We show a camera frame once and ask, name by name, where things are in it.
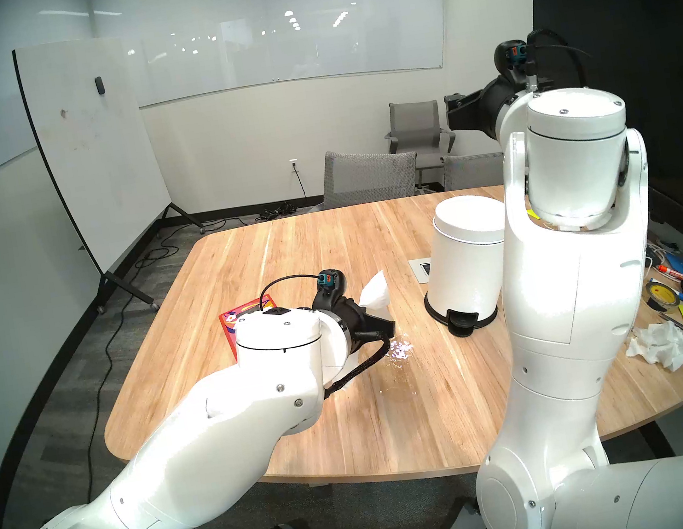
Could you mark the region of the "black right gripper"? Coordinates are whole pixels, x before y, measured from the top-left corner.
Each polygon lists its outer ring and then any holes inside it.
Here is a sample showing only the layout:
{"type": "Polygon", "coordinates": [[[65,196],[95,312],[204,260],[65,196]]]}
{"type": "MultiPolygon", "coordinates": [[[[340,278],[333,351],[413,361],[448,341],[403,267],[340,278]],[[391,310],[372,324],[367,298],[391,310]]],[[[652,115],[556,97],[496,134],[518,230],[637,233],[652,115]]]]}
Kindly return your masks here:
{"type": "Polygon", "coordinates": [[[499,114],[524,91],[524,82],[514,83],[500,76],[476,92],[444,96],[448,128],[451,131],[480,131],[498,140],[499,114]]]}

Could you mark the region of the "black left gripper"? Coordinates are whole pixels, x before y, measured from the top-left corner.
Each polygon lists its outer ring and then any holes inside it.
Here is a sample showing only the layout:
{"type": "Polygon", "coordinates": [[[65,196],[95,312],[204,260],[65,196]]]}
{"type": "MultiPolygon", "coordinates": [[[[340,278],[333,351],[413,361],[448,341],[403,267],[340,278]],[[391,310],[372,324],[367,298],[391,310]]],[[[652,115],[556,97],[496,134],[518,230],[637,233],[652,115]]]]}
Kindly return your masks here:
{"type": "Polygon", "coordinates": [[[368,311],[352,298],[319,301],[312,305],[320,320],[322,366],[346,364],[349,357],[357,356],[359,349],[367,343],[380,345],[375,359],[382,359],[389,351],[396,332],[395,321],[368,311]]]}

